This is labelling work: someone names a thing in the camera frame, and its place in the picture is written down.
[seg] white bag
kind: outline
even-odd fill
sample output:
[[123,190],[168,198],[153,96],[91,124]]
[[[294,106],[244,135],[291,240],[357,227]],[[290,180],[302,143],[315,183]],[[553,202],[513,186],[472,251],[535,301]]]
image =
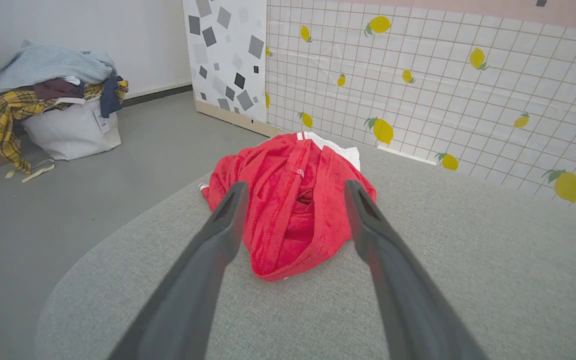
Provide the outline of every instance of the white bag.
[[55,160],[73,160],[103,153],[121,145],[117,114],[101,117],[98,95],[87,100],[61,98],[57,103],[81,102],[53,109],[22,121],[30,140]]

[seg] black baseboard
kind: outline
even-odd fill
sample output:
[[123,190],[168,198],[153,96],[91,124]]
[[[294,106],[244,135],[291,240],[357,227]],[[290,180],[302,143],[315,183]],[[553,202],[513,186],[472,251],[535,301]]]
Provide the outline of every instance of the black baseboard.
[[193,85],[179,86],[178,88],[167,89],[164,91],[159,91],[155,93],[149,93],[148,95],[137,96],[133,98],[126,98],[121,105],[122,107],[132,107],[132,105],[137,105],[145,103],[146,101],[157,100],[160,98],[166,98],[166,96],[181,94],[183,92],[193,91]]

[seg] crumpled red clothing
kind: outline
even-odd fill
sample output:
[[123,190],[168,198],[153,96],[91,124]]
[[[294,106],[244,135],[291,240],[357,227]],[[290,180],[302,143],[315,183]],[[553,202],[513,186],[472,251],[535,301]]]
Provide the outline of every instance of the crumpled red clothing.
[[351,238],[344,198],[349,179],[377,200],[375,187],[348,160],[287,134],[222,158],[201,193],[214,211],[235,182],[248,183],[243,243],[254,275],[277,281],[313,269]]

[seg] gray fabric tabletop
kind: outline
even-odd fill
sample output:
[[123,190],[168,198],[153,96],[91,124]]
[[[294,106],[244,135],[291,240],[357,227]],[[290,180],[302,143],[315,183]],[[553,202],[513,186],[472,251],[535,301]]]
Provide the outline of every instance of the gray fabric tabletop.
[[[335,141],[359,148],[380,210],[491,359],[576,360],[576,210]],[[208,219],[205,182],[172,194],[70,269],[39,319],[39,360],[110,354]],[[370,271],[352,242],[278,282],[253,275],[242,245],[226,269],[206,358],[388,358]]]

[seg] yellow plaid shirt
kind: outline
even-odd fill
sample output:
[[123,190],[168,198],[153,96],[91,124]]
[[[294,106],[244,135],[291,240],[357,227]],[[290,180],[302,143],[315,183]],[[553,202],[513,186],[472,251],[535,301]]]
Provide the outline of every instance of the yellow plaid shirt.
[[[128,81],[118,82],[116,94],[119,101],[124,100],[128,92]],[[90,84],[86,87],[84,96],[101,95],[104,84]],[[70,104],[58,104],[57,98],[39,100],[34,90],[18,89],[0,96],[0,154],[10,160],[18,170],[30,174],[32,166],[21,155],[21,147],[12,133],[13,120],[23,120],[29,116],[41,114],[45,109],[53,108],[63,110]]]

